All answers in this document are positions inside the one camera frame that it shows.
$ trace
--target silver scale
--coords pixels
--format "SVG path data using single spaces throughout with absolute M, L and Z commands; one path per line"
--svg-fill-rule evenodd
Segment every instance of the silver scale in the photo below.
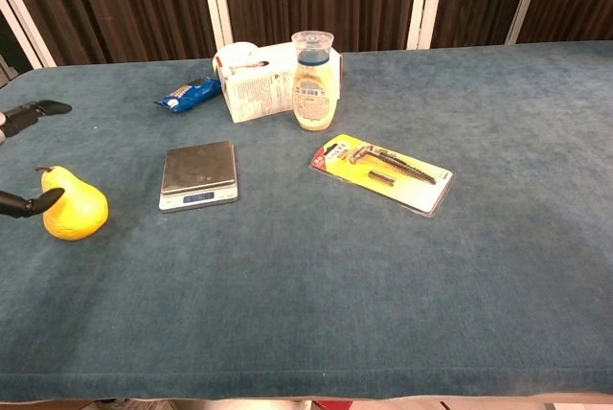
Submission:
M 175 212 L 238 199 L 237 164 L 230 142 L 169 149 L 160 210 Z

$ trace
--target table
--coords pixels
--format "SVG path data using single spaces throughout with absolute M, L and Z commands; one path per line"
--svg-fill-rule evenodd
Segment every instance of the table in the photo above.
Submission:
M 0 148 L 99 187 L 109 222 L 0 217 L 0 400 L 613 392 L 613 42 L 345 55 L 333 126 L 153 101 L 209 60 L 60 67 L 0 109 L 74 106 Z M 423 218 L 308 167 L 349 133 L 454 171 Z M 231 140 L 240 200 L 162 215 L 168 148 Z

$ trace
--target blue snack wrapper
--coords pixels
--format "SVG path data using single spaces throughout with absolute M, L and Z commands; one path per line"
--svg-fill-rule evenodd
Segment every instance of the blue snack wrapper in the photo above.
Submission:
M 168 94 L 161 102 L 162 105 L 172 113 L 194 108 L 199 103 L 216 96 L 221 92 L 221 81 L 214 78 L 205 77 L 203 80 L 194 80 L 179 87 Z

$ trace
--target box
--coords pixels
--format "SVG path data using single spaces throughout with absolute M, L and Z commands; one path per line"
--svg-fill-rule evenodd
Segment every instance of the box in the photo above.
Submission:
M 338 100 L 343 57 L 331 49 L 329 59 L 338 84 Z M 235 43 L 222 48 L 214 58 L 214 68 L 232 121 L 240 123 L 291 110 L 296 60 L 292 43 L 262 48 Z

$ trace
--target pear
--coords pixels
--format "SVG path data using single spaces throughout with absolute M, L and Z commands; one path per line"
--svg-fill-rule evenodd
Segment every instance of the pear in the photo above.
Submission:
M 100 190 L 62 166 L 37 168 L 43 171 L 42 191 L 62 188 L 64 194 L 42 215 L 43 224 L 56 238 L 79 240 L 96 233 L 108 219 L 108 201 Z

